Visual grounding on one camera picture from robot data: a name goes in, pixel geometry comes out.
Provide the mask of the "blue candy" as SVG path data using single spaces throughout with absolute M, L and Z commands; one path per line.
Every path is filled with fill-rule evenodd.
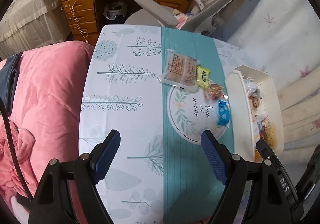
M 219 126 L 227 127 L 230 120 L 230 111 L 226 101 L 219 100 L 218 101 L 218 121 L 217 124 Z

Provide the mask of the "clear nut cluster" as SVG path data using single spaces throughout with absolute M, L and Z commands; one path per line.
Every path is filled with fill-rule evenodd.
M 206 103 L 218 100 L 223 96 L 223 87 L 219 84 L 210 84 L 203 89 L 204 100 Z

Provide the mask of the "green pineapple cake packet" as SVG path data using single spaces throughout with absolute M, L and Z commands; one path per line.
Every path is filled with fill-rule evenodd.
M 207 68 L 204 68 L 200 65 L 197 66 L 196 70 L 196 80 L 197 85 L 204 89 L 209 86 L 209 76 L 210 76 L 210 70 Z

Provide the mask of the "yellow puffed rice cake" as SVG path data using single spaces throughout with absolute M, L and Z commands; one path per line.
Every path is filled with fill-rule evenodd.
M 267 115 L 256 115 L 255 121 L 253 121 L 253 128 L 254 146 L 256 146 L 259 140 L 264 140 L 270 148 L 275 149 L 277 147 L 276 128 L 270 122 Z

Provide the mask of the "clear walnut snack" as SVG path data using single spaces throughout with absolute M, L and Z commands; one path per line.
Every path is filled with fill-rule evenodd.
M 251 115 L 255 117 L 259 106 L 262 104 L 263 93 L 258 87 L 248 88 L 246 94 L 249 101 Z

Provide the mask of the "black right gripper with label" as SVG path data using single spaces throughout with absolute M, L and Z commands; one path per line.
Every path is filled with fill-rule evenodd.
M 264 174 L 261 195 L 263 220 L 266 223 L 302 223 L 304 203 L 319 182 L 319 146 L 307 164 L 304 174 L 293 185 L 284 166 L 264 140 L 259 140 L 256 149 L 269 173 Z

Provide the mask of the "pink quilt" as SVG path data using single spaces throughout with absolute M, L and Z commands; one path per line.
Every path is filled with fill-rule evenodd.
M 25 51 L 9 118 L 18 162 L 35 193 L 48 162 L 78 157 L 82 94 L 93 47 L 67 41 Z

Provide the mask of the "white plastic storage bin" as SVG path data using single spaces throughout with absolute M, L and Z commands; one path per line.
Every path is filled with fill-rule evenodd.
M 257 126 L 246 94 L 244 80 L 251 78 L 262 91 L 263 98 L 256 114 L 267 116 L 274 129 L 273 151 L 279 155 L 284 150 L 284 130 L 277 91 L 272 78 L 261 71 L 248 66 L 236 67 L 225 79 L 231 110 L 234 152 L 244 160 L 255 161 L 255 142 Z

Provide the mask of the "patterned white teal tablecloth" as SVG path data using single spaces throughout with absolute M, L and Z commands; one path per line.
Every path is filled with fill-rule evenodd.
M 111 130 L 120 147 L 98 194 L 115 223 L 192 223 L 209 217 L 223 192 L 200 144 L 208 129 L 230 150 L 231 127 L 217 123 L 217 103 L 201 90 L 159 81 L 167 51 L 197 59 L 223 85 L 246 59 L 239 47 L 157 26 L 107 25 L 95 46 L 81 103 L 79 151 Z

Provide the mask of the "clear wrapped brown bread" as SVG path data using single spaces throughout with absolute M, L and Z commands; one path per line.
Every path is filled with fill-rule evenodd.
M 158 80 L 167 85 L 180 88 L 190 93 L 198 91 L 196 72 L 199 61 L 190 56 L 167 49 L 165 69 Z

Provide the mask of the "white floral bedding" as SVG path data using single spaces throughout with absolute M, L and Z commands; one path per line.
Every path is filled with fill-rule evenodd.
M 216 38 L 232 48 L 233 66 L 268 74 L 275 85 L 288 161 L 319 144 L 319 17 L 308 0 L 236 0 Z

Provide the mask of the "white lace curtain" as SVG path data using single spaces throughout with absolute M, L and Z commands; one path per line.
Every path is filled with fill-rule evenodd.
M 70 32 L 61 0 L 14 0 L 1 20 L 1 59 L 64 42 Z

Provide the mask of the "black waste bin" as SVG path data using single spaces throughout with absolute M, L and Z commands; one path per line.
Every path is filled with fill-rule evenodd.
M 123 1 L 109 3 L 104 7 L 103 15 L 108 20 L 115 20 L 118 16 L 126 17 L 127 4 Z

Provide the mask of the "grey office chair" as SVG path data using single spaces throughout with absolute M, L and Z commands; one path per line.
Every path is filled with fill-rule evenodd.
M 219 12 L 235 0 L 213 0 L 210 3 L 193 0 L 200 8 L 196 15 L 187 15 L 153 0 L 134 1 L 141 9 L 129 16 L 125 21 L 127 25 L 159 26 L 211 36 L 219 24 L 223 23 Z

